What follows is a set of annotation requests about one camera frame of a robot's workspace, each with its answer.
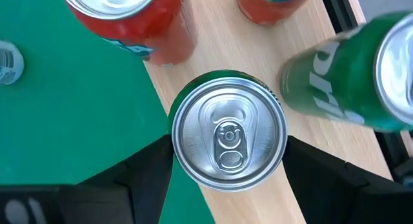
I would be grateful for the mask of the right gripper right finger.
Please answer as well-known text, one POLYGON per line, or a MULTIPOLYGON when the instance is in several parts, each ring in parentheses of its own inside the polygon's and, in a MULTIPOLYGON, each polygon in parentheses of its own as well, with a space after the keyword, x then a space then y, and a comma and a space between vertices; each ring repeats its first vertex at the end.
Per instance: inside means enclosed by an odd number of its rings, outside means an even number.
POLYGON ((283 166, 307 224, 413 224, 411 188, 294 136, 283 166))

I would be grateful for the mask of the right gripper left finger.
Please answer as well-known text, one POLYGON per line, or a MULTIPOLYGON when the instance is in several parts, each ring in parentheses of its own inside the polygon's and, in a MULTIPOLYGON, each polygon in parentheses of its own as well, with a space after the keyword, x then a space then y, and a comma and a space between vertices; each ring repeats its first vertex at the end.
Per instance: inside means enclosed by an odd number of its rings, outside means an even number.
POLYGON ((164 135, 81 183, 124 188, 134 224, 158 224, 172 175, 172 137, 164 135))

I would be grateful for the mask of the green Sprite can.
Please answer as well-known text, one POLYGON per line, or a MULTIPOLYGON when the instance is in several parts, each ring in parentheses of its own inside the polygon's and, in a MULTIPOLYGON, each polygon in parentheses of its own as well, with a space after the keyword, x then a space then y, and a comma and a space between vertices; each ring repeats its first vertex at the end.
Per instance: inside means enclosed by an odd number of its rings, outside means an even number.
POLYGON ((279 87, 302 114, 413 130, 413 11, 380 15, 291 57, 279 87))
POLYGON ((178 93, 168 133, 179 164, 194 181, 239 192, 277 169, 288 127, 278 98, 264 82, 237 70, 213 70, 178 93))

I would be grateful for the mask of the red Fanta can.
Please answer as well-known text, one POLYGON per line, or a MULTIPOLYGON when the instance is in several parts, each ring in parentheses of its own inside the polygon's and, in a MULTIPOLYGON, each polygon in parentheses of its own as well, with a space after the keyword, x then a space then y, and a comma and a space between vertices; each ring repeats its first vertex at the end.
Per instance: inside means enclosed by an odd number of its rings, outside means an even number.
POLYGON ((172 66, 193 53, 190 0, 65 0, 83 26, 143 61, 172 66))
POLYGON ((236 0, 251 22, 268 26, 290 17, 307 0, 236 0))

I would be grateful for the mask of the wooden shelf board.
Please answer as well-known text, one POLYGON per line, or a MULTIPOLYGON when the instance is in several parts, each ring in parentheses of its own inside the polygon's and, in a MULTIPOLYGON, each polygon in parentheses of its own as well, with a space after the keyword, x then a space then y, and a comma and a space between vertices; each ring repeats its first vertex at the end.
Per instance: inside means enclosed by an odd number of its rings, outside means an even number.
MULTIPOLYGON (((167 116, 178 92, 195 77, 230 68, 246 72, 278 93, 279 68, 294 54, 335 34, 322 0, 308 0, 282 23, 263 27, 250 22, 236 0, 190 0, 197 46, 183 64, 147 66, 167 116)), ((358 167, 390 179, 391 174, 371 129, 303 116, 284 109, 291 135, 358 167)), ((226 193, 201 187, 178 163, 172 171, 161 224, 269 223, 304 224, 305 220, 283 166, 255 188, 226 193)))

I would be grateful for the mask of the green table mat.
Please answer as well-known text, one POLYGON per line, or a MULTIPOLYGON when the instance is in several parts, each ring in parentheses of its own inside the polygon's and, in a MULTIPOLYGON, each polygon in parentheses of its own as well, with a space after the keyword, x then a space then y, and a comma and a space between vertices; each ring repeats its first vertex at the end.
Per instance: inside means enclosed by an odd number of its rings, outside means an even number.
POLYGON ((140 59, 89 32, 64 0, 0 0, 0 39, 26 63, 0 86, 0 184, 76 183, 164 133, 140 59))

